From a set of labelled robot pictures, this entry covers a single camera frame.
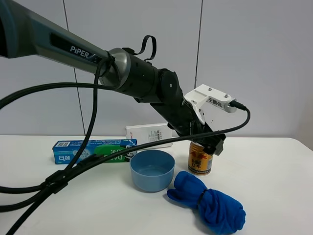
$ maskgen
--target white table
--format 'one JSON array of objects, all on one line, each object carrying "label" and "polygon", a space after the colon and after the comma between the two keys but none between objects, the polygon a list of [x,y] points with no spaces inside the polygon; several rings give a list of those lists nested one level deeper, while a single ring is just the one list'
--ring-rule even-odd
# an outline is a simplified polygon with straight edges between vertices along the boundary
[{"label": "white table", "polygon": [[[40,184],[65,167],[54,164],[54,143],[80,139],[0,136],[0,185]],[[187,170],[188,148],[189,142],[183,141],[161,149],[175,157],[175,175]],[[313,152],[296,140],[227,138],[223,153],[213,159],[211,173],[200,178],[208,188],[220,190],[243,204],[246,224],[236,234],[313,233]],[[17,203],[31,195],[0,194],[0,204]],[[25,210],[0,213],[0,234],[5,234]],[[16,234],[198,235],[210,231],[196,211],[171,202],[166,190],[136,190],[128,163],[107,163],[82,174],[49,197]]]}]

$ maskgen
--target blue bowl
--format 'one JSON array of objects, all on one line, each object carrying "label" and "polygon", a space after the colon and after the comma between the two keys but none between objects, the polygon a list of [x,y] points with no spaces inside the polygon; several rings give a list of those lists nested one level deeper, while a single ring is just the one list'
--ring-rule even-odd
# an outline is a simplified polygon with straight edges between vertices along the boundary
[{"label": "blue bowl", "polygon": [[173,179],[175,160],[160,150],[145,150],[131,158],[131,172],[134,184],[148,192],[161,191]]}]

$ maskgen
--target blue box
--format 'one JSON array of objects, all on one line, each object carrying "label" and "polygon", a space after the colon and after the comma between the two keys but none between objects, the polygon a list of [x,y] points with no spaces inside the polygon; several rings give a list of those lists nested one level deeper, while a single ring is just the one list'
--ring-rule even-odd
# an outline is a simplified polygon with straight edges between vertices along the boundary
[{"label": "blue box", "polygon": [[[74,158],[78,149],[82,145],[83,141],[58,141],[53,146],[53,154],[55,164],[69,164],[70,161]],[[91,154],[103,154],[107,156],[109,154],[121,151],[126,148],[137,145],[136,139],[126,139],[126,140],[90,140],[83,151],[82,155],[78,159],[77,163],[85,159]],[[130,158],[135,155],[137,151],[128,153],[126,155],[121,155],[116,158],[113,158],[108,163],[121,163],[129,162]]]}]

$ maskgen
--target gold can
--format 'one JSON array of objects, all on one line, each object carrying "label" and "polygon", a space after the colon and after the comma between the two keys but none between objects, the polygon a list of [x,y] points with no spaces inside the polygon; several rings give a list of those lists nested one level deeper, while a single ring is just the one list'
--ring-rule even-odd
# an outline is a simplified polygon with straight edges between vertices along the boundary
[{"label": "gold can", "polygon": [[188,169],[196,175],[207,175],[211,171],[213,156],[203,151],[204,147],[190,143]]}]

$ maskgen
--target robotic arm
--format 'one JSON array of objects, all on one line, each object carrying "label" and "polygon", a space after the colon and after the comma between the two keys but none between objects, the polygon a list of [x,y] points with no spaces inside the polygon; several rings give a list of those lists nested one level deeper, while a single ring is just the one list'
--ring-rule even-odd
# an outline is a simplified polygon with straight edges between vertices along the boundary
[{"label": "robotic arm", "polygon": [[[155,39],[152,39],[156,50]],[[183,96],[175,72],[157,69],[150,62],[137,58],[130,48],[107,52],[12,0],[0,0],[0,56],[29,55],[39,55],[91,73],[96,72],[101,59],[113,56],[120,81],[111,68],[100,77],[101,84],[114,86],[120,82],[116,92],[132,96],[139,103],[150,103],[179,136],[212,131],[201,110],[205,102],[229,113],[236,111],[229,106],[233,98],[206,85]],[[105,70],[106,65],[103,65],[100,74]],[[219,155],[225,138],[220,134],[193,141],[204,146],[206,153]]]}]

